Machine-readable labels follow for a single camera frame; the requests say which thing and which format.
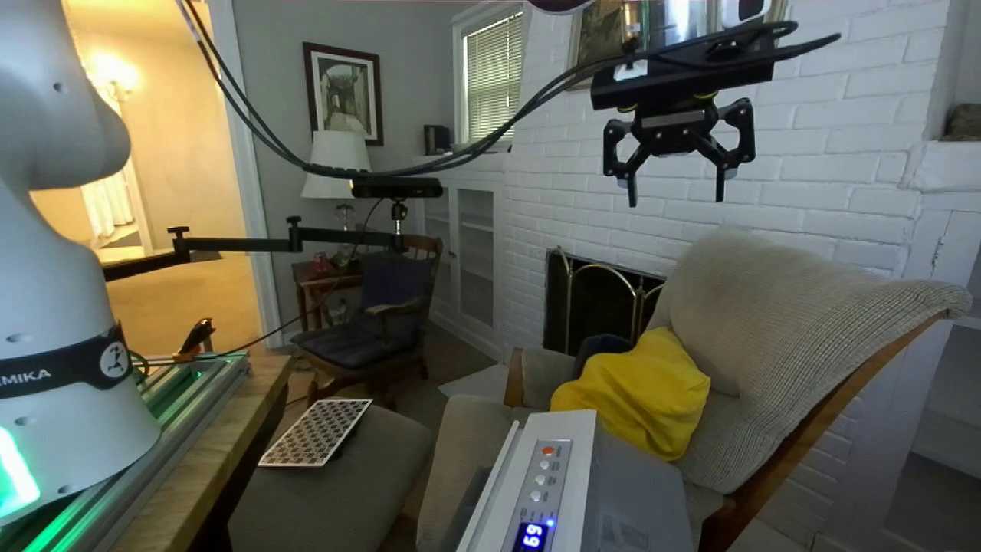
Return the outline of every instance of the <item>fireplace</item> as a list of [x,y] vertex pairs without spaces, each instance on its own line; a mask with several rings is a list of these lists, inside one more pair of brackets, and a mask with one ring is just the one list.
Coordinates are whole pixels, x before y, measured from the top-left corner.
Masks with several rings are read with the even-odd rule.
[[545,257],[545,349],[578,353],[587,336],[633,342],[663,289],[663,276],[587,260],[553,249]]

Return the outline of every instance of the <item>lamp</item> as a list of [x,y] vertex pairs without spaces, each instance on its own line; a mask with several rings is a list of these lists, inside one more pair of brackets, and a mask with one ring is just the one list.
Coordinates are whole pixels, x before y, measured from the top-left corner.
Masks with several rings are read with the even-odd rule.
[[[368,163],[368,149],[365,149],[365,134],[359,132],[313,132],[313,144],[309,144],[309,163],[315,166],[337,166],[337,168],[370,168]],[[309,174],[303,180],[301,190],[303,199],[330,199],[337,203],[337,211],[342,211],[342,230],[345,228],[345,214],[351,208],[351,177],[328,177],[328,174]]]

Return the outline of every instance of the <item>chair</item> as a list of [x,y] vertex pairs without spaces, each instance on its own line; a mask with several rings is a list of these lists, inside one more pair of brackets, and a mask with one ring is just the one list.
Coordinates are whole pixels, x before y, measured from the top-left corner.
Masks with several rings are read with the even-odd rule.
[[442,244],[428,238],[405,238],[402,252],[365,255],[363,276],[342,286],[328,282],[330,291],[359,289],[363,307],[354,316],[326,330],[298,336],[294,358],[313,363],[328,383],[313,379],[309,401],[334,396],[342,388],[368,383],[379,388],[405,368],[418,368],[422,379],[422,332],[428,322],[428,297],[435,289],[435,267]]
[[[923,375],[916,363],[923,363],[923,346],[934,342],[934,318],[966,307],[967,294],[961,289],[890,282],[734,230],[697,244],[671,271],[650,330],[669,324],[712,379],[703,425],[676,464],[698,546],[728,548],[857,391],[890,368]],[[502,404],[542,411],[554,388],[573,370],[573,357],[516,349]],[[419,548],[435,548],[448,534],[448,514],[473,480],[461,464],[476,469],[486,464],[463,454],[453,442],[465,442],[465,435],[492,442],[489,426],[507,426],[499,425],[502,414],[480,414],[486,404],[451,401],[448,411],[433,474],[448,464],[463,476],[461,482],[433,482],[442,485],[433,499],[433,485],[427,488]],[[912,433],[916,422],[893,422],[884,408],[876,418],[868,414],[864,425],[880,433],[890,425],[908,425],[904,433]],[[873,469],[890,474],[894,464],[901,467],[908,442],[894,433],[894,439],[855,442],[853,448],[864,448],[864,454],[853,454],[855,464],[884,459]],[[834,502],[842,494],[855,490],[838,485],[827,499]]]

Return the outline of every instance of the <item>yellow towel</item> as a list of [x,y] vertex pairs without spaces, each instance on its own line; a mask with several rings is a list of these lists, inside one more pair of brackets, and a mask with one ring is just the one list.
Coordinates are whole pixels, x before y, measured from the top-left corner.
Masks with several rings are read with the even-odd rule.
[[703,422],[708,388],[681,342],[650,330],[629,353],[587,357],[582,379],[554,391],[553,411],[597,411],[614,435],[676,459]]

